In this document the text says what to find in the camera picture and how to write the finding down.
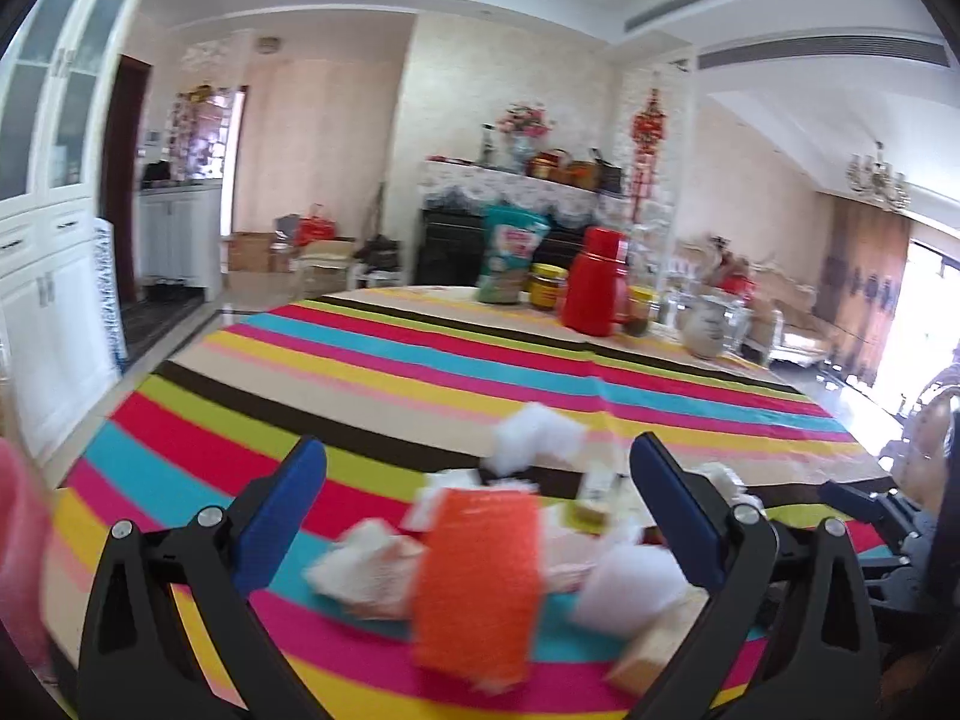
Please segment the beige cardboard box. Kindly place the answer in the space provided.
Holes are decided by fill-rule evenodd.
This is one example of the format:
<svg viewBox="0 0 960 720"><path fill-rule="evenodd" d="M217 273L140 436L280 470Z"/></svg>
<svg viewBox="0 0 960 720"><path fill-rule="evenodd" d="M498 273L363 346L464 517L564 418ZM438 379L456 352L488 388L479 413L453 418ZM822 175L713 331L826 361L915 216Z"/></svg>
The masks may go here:
<svg viewBox="0 0 960 720"><path fill-rule="evenodd" d="M708 605L709 595L690 587L685 595L652 619L626 647L605 681L631 695L643 695L669 665Z"/></svg>

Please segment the large white foam block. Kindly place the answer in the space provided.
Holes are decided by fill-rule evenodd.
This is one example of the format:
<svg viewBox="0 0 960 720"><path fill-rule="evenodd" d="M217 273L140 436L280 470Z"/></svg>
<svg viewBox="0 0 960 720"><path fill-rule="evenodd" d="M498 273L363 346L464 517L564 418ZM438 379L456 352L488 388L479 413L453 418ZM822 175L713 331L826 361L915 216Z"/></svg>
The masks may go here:
<svg viewBox="0 0 960 720"><path fill-rule="evenodd" d="M569 619L586 631L631 639L688 589L674 555L654 544L622 544L602 556Z"/></svg>

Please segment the printed paper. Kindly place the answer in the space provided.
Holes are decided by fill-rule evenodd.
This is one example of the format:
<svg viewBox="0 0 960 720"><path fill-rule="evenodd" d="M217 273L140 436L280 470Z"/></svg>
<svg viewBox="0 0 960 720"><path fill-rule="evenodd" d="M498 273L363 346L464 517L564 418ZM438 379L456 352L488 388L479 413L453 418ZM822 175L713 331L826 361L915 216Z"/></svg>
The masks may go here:
<svg viewBox="0 0 960 720"><path fill-rule="evenodd" d="M304 569L309 589L359 619L400 621L412 611L427 548L381 518L365 518Z"/></svg>

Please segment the orange foam net front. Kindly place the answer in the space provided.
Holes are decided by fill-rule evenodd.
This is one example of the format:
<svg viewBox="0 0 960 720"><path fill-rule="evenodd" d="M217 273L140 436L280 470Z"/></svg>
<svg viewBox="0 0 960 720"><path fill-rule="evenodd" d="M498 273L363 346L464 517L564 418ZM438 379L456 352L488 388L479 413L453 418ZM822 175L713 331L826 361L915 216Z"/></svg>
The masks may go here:
<svg viewBox="0 0 960 720"><path fill-rule="evenodd" d="M413 658L483 691L509 691L527 679L543 594L537 496L451 489L416 573Z"/></svg>

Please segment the pink lined trash bin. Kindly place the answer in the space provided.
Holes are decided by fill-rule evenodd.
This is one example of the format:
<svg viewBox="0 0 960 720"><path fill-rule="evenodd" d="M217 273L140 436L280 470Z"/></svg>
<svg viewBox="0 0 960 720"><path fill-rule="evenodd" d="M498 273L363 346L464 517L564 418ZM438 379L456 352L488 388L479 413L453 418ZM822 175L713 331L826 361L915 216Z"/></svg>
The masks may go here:
<svg viewBox="0 0 960 720"><path fill-rule="evenodd" d="M41 580L50 533L47 491L31 463L2 439L2 622L36 671L49 669L47 634L41 616Z"/></svg>

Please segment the tufted beige chair right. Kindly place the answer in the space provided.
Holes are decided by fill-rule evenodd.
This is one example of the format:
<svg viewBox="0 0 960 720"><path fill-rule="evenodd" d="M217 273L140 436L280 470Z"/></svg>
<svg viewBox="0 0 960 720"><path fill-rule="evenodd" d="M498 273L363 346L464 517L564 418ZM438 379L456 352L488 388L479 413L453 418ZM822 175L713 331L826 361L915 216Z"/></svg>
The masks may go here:
<svg viewBox="0 0 960 720"><path fill-rule="evenodd" d="M958 364L940 371L914 402L896 444L892 476L913 502L937 515L949 481L949 455L958 437Z"/></svg>

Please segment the brown curtain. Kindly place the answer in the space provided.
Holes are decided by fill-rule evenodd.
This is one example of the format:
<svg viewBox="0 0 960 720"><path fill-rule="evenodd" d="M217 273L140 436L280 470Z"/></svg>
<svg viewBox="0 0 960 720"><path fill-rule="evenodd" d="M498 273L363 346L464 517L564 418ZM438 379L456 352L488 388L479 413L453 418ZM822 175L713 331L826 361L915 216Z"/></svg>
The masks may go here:
<svg viewBox="0 0 960 720"><path fill-rule="evenodd" d="M911 221L854 200L833 199L832 232L814 316L827 324L830 361L843 377L874 385L910 247Z"/></svg>

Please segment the white ceramic pitcher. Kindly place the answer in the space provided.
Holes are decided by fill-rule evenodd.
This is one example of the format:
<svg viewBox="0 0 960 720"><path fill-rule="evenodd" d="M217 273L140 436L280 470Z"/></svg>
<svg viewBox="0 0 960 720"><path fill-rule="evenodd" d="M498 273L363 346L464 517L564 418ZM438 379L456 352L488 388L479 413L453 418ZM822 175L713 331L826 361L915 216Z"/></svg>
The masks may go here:
<svg viewBox="0 0 960 720"><path fill-rule="evenodd" d="M716 359L734 349L742 302L729 294L700 294L683 312L680 341L700 359Z"/></svg>

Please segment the cream ornate sofa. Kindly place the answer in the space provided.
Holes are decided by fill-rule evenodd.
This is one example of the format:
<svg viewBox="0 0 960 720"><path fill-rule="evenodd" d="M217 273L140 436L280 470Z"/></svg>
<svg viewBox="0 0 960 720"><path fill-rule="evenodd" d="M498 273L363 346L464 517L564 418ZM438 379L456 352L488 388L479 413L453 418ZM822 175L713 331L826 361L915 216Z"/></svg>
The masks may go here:
<svg viewBox="0 0 960 720"><path fill-rule="evenodd" d="M811 367L832 354L830 325L814 316L817 290L788 277L773 262L732 254L726 239L680 241L670 261L670 286L688 296L709 296L729 305L736 353L770 366Z"/></svg>

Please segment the yellow-lid jar right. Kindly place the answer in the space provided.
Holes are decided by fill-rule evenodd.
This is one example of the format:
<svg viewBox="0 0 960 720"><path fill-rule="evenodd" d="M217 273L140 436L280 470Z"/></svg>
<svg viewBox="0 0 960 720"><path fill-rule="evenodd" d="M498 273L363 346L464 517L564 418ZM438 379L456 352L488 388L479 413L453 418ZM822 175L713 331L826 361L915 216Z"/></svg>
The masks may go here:
<svg viewBox="0 0 960 720"><path fill-rule="evenodd" d="M628 288L628 312L623 330L630 337L642 337L649 325L658 320L659 296L654 289L642 284Z"/></svg>

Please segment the yellow-lid jar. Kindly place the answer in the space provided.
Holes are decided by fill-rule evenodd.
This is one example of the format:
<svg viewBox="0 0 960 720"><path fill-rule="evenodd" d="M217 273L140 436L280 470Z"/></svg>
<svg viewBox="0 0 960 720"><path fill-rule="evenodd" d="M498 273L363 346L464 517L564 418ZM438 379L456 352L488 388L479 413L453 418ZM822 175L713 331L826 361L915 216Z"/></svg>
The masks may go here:
<svg viewBox="0 0 960 720"><path fill-rule="evenodd" d="M568 270L550 263L534 263L530 267L529 302L537 310L553 312L565 291Z"/></svg>
<svg viewBox="0 0 960 720"><path fill-rule="evenodd" d="M628 312L623 330L630 337L642 337L649 325L658 320L659 296L654 289L642 284L628 288Z"/></svg>

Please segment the chandelier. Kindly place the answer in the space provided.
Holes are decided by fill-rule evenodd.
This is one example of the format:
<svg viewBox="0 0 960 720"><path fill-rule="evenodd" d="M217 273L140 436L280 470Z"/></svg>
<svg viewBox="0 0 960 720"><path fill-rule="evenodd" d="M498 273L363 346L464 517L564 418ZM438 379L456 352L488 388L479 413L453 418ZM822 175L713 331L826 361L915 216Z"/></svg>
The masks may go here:
<svg viewBox="0 0 960 720"><path fill-rule="evenodd" d="M853 154L846 167L846 181L851 192L866 202L903 211L910 206L910 188L903 172L896 172L885 160L885 146L874 143L874 153Z"/></svg>

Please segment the red thermos jug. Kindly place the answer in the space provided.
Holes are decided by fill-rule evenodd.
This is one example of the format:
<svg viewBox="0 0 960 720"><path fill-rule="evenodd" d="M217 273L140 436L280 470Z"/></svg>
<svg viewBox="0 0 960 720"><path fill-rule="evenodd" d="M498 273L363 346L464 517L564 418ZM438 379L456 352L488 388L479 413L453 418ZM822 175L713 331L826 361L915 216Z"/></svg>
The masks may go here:
<svg viewBox="0 0 960 720"><path fill-rule="evenodd" d="M591 226L574 257L566 282L562 324L590 337L612 335L626 301L625 236L615 229Z"/></svg>

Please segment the striped colourful tablecloth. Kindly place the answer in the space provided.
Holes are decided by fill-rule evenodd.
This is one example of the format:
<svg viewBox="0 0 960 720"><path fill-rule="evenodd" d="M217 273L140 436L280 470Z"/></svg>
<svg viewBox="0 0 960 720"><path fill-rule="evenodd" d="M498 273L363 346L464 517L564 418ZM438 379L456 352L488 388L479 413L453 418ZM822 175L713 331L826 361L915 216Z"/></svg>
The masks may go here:
<svg viewBox="0 0 960 720"><path fill-rule="evenodd" d="M363 518L398 523L427 477L472 468L494 428L542 403L587 431L581 465L622 466L656 434L682 465L731 466L771 515L812 527L830 479L882 491L889 475L827 411L742 359L692 358L658 337L587 338L467 289L361 289L268 310L161 362L110 411L57 496L43 615L73 665L110 525L177 527L224 505L298 439L322 440L329 476L254 608L340 718L619 718L613 640L542 608L529 679L486 695L412 660L402 624L361 622L309 592L304 569Z"/></svg>

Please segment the yellow-lid jar left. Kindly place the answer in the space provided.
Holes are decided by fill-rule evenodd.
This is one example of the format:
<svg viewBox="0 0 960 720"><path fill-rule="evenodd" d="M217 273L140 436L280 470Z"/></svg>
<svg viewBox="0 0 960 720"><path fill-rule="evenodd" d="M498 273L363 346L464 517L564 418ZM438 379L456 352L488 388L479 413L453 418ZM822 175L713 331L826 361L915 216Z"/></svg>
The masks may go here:
<svg viewBox="0 0 960 720"><path fill-rule="evenodd" d="M530 267L529 302L537 310L553 312L565 291L568 270L550 263L534 263Z"/></svg>

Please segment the black handbag on piano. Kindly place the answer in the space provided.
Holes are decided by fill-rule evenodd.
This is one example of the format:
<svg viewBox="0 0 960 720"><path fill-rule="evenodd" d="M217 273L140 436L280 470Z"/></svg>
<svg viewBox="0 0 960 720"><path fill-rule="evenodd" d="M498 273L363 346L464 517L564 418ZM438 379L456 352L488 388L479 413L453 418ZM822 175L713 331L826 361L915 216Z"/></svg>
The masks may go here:
<svg viewBox="0 0 960 720"><path fill-rule="evenodd" d="M607 161L599 148L590 150L590 157L594 163L594 177L596 180L596 192L607 193L607 195L620 195L623 192L623 171L619 166L615 166Z"/></svg>

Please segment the cardboard box on floor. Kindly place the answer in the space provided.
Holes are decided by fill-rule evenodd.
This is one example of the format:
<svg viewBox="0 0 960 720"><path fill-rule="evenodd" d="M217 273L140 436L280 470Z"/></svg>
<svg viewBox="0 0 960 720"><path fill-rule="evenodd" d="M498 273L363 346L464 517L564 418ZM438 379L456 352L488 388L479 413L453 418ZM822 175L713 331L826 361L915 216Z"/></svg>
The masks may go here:
<svg viewBox="0 0 960 720"><path fill-rule="evenodd" d="M275 242L273 232L235 232L226 244L228 270L270 273Z"/></svg>

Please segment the red chinese knot ornament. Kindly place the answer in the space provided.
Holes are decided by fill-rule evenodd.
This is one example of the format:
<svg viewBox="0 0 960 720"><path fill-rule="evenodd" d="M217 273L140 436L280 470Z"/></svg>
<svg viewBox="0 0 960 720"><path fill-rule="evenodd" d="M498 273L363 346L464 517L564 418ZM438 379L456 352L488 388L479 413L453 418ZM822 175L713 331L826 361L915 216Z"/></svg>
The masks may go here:
<svg viewBox="0 0 960 720"><path fill-rule="evenodd" d="M665 137L665 114L661 106L661 90L653 86L646 103L631 122L631 140L635 145L631 171L631 221L640 219L641 205L651 197L652 177L658 164L659 149Z"/></svg>

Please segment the cream side chair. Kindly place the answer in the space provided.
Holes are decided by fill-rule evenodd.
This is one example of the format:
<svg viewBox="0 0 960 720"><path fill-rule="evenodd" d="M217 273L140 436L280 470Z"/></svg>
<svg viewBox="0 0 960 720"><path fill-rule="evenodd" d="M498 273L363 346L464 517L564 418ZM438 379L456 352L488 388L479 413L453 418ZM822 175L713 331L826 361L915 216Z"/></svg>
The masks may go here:
<svg viewBox="0 0 960 720"><path fill-rule="evenodd" d="M295 244L293 273L298 299L313 299L350 289L356 269L366 262L374 244L381 238L384 190L386 184L381 182L364 211L361 238L337 234L333 241L313 242L302 249Z"/></svg>

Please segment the teal snack bag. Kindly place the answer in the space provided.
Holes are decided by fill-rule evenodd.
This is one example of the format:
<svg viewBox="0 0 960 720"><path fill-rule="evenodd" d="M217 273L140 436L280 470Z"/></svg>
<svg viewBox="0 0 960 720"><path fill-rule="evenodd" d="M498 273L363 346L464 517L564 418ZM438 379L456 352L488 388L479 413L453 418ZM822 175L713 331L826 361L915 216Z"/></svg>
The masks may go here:
<svg viewBox="0 0 960 720"><path fill-rule="evenodd" d="M547 218L511 205L490 206L483 216L483 249L477 298L517 304L532 257L550 231Z"/></svg>

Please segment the white low shoe cabinet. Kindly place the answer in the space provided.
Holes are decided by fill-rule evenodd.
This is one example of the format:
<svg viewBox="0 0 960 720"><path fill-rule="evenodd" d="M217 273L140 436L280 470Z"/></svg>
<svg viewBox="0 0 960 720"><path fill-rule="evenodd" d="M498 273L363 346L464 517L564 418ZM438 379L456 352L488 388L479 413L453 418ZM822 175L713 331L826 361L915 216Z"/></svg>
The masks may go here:
<svg viewBox="0 0 960 720"><path fill-rule="evenodd" d="M206 302L223 289L220 181L145 188L137 195L140 280L145 286L200 289Z"/></svg>

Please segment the wicker basket on piano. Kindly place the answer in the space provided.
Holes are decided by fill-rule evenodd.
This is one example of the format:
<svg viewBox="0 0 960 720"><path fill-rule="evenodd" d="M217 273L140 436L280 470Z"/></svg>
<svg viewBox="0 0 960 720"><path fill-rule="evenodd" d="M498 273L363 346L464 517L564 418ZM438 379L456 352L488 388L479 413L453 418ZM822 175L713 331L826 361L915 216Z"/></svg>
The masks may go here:
<svg viewBox="0 0 960 720"><path fill-rule="evenodd" d="M539 151L527 163L526 174L540 181L558 182L564 184L568 175L568 166L571 163L571 154L564 149L547 149Z"/></svg>

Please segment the red gift bag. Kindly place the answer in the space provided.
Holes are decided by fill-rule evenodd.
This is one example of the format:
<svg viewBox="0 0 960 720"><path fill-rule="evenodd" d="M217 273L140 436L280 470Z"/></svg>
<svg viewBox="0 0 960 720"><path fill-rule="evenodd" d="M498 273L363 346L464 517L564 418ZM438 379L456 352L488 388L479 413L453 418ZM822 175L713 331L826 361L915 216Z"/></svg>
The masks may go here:
<svg viewBox="0 0 960 720"><path fill-rule="evenodd" d="M295 244L302 249L313 242L333 241L337 237L337 225L322 203L313 203L308 213L301 216L296 228Z"/></svg>

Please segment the flower vase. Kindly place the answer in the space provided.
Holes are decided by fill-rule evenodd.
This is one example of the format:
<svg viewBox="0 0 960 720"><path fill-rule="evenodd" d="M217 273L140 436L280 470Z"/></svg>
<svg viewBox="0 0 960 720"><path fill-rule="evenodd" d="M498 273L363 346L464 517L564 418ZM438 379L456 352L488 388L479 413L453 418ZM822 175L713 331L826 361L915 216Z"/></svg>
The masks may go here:
<svg viewBox="0 0 960 720"><path fill-rule="evenodd" d="M508 145L512 171L526 174L527 166L540 151L540 142L550 133L553 122L540 103L514 103L498 117L498 132Z"/></svg>

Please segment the black piano with lace cover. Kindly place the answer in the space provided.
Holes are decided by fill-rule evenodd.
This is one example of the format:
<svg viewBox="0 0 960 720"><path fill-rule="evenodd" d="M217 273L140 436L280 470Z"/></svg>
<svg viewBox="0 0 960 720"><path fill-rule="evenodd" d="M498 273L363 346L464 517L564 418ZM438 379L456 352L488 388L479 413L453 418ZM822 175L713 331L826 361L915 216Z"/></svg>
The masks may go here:
<svg viewBox="0 0 960 720"><path fill-rule="evenodd" d="M529 262L566 268L589 229L630 226L630 200L616 188L578 188L448 158L421 165L418 193L416 284L477 284L501 227L514 229Z"/></svg>

